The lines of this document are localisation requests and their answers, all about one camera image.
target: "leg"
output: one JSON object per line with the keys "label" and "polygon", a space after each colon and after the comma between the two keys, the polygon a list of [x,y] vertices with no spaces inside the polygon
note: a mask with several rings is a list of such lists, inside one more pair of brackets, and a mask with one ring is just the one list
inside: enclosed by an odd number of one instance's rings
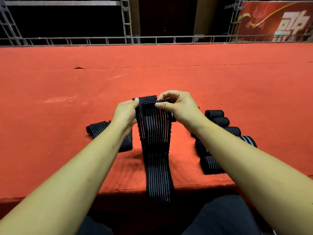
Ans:
{"label": "leg", "polygon": [[113,235],[113,232],[104,224],[97,223],[87,216],[76,235]]}
{"label": "leg", "polygon": [[244,200],[226,195],[207,203],[182,235],[262,234]]}

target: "red poster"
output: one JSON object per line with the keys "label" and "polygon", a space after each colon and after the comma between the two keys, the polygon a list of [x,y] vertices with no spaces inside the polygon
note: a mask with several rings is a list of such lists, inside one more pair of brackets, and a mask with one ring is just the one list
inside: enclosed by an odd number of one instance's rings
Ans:
{"label": "red poster", "polygon": [[297,41],[313,20],[313,1],[247,1],[243,5],[234,33],[253,36],[237,41]]}

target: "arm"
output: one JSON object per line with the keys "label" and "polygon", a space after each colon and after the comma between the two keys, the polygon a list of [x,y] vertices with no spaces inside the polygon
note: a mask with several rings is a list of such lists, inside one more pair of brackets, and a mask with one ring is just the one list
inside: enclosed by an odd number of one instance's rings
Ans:
{"label": "arm", "polygon": [[0,234],[76,234],[136,122],[138,102],[120,103],[106,130],[0,221]]}
{"label": "arm", "polygon": [[194,133],[264,219],[279,234],[312,234],[313,181],[209,121],[188,92],[167,91],[156,107]]}

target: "person's right hand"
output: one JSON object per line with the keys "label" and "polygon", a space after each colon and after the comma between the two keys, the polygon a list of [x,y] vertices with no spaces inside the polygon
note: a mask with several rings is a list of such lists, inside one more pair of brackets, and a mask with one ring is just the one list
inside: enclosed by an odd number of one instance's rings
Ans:
{"label": "person's right hand", "polygon": [[195,126],[205,116],[201,113],[189,92],[168,90],[163,92],[157,100],[166,98],[170,98],[174,103],[160,102],[156,103],[155,107],[170,111],[174,114],[176,120],[183,124],[188,131],[195,133]]}

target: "red carpet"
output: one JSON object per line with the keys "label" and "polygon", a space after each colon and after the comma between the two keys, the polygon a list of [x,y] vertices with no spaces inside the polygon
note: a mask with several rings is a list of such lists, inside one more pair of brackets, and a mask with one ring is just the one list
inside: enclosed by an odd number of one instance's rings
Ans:
{"label": "red carpet", "polygon": [[[169,89],[189,91],[202,112],[224,110],[261,150],[313,175],[311,43],[0,48],[0,69],[0,211],[84,148],[87,125],[111,120],[119,102]],[[133,145],[117,155],[100,195],[145,191],[137,125]],[[177,191],[233,184],[203,174],[177,122],[169,157]]]}

